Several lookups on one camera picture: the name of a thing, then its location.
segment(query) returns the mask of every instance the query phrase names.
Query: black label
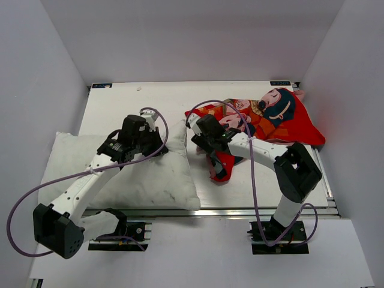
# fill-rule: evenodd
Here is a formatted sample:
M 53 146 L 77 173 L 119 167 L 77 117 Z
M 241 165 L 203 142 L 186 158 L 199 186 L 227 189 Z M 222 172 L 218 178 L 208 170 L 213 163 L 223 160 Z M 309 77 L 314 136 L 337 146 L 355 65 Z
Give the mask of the black label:
M 112 83 L 97 83 L 97 84 L 92 84 L 92 88 L 112 88 Z
M 290 86 L 289 81 L 269 81 L 271 86 Z

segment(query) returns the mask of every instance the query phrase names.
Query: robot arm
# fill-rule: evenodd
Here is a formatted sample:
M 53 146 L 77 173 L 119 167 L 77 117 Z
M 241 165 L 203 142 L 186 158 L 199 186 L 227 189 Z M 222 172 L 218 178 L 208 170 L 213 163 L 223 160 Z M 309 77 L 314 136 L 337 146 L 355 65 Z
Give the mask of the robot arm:
M 247 134 L 234 128 L 225 130 L 214 116 L 205 115 L 200 118 L 193 113 L 187 126 L 195 133 L 192 141 L 207 153 L 216 150 L 251 158 Z M 322 174 L 300 143 L 292 146 L 275 145 L 254 137 L 252 147 L 254 161 L 276 173 L 283 194 L 270 221 L 273 234 L 278 236 L 296 217 L 304 200 L 321 180 Z
M 111 133 L 97 149 L 87 167 L 90 174 L 79 177 L 48 206 L 39 204 L 33 212 L 35 240 L 65 259 L 72 257 L 83 242 L 101 235 L 124 235 L 127 217 L 124 213 L 105 209 L 97 215 L 81 218 L 91 200 L 122 169 L 115 166 L 131 161 L 136 154 L 148 156 L 162 144 L 155 126 L 157 114 L 153 111 L 128 115 L 122 129 Z M 157 155 L 167 153 L 164 147 Z

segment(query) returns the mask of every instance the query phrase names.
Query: red patterned cloth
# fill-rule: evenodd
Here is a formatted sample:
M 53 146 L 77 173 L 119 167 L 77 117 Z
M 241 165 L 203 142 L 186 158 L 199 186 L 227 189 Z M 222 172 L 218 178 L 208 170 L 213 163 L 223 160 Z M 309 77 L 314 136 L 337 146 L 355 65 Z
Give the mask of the red patterned cloth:
M 304 105 L 295 93 L 285 88 L 276 88 L 265 94 L 261 100 L 227 99 L 225 102 L 238 109 L 247 123 L 239 115 L 223 104 L 210 104 L 193 111 L 200 117 L 212 114 L 225 128 L 245 131 L 245 125 L 258 139 L 302 142 L 319 146 L 325 143 L 324 136 L 312 124 Z M 228 181 L 233 166 L 240 158 L 215 151 L 208 157 L 211 178 L 218 182 Z

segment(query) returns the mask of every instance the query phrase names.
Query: white wall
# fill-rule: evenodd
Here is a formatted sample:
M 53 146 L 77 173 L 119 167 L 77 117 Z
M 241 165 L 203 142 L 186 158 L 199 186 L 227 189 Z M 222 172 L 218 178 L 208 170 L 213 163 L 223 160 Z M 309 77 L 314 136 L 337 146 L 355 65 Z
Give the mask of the white wall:
M 384 287 L 384 1 L 345 1 L 302 85 L 339 211 Z
M 42 0 L 85 82 L 301 80 L 343 0 Z
M 24 287 L 32 259 L 8 243 L 5 222 L 16 200 L 41 181 L 56 131 L 76 132 L 87 90 L 39 0 L 5 0 L 0 9 L 1 287 Z M 32 210 L 16 211 L 17 243 L 34 252 Z

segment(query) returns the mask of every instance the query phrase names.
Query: white pillow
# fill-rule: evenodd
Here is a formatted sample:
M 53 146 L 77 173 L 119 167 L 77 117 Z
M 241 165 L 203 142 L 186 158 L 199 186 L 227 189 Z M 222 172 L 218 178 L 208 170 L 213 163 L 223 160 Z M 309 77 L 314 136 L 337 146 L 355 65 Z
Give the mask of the white pillow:
M 199 210 L 200 199 L 190 173 L 185 121 L 169 129 L 169 152 L 125 166 L 90 203 L 90 208 L 181 208 Z M 106 136 L 57 133 L 42 183 L 84 171 Z M 48 205 L 75 179 L 40 189 L 38 202 Z

